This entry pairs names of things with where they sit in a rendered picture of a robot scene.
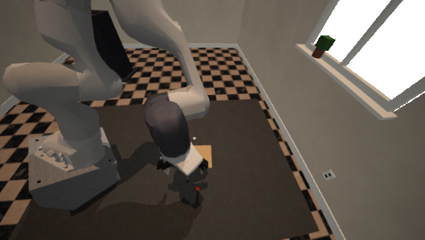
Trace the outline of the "orange flat mat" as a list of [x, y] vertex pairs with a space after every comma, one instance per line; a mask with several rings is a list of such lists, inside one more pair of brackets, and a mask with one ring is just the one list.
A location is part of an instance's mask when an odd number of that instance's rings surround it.
[[211, 145], [206, 146], [194, 146], [194, 148], [200, 153], [200, 155], [208, 161], [208, 168], [212, 168], [212, 151]]

